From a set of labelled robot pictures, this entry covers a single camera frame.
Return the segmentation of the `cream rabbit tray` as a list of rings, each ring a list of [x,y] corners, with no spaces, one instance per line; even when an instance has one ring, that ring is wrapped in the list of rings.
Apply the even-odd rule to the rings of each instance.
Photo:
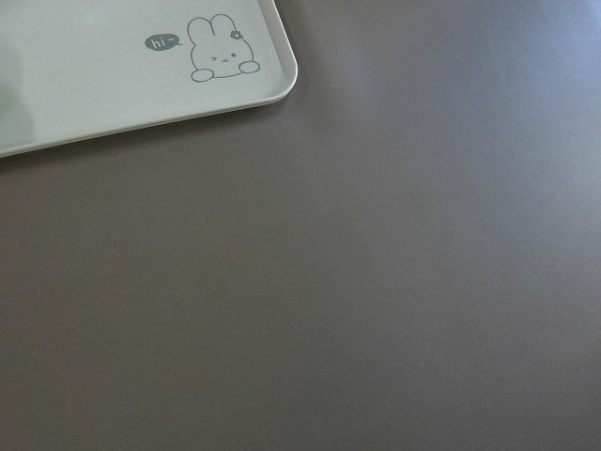
[[[5,1],[1,153],[273,103],[297,77],[272,1]]]

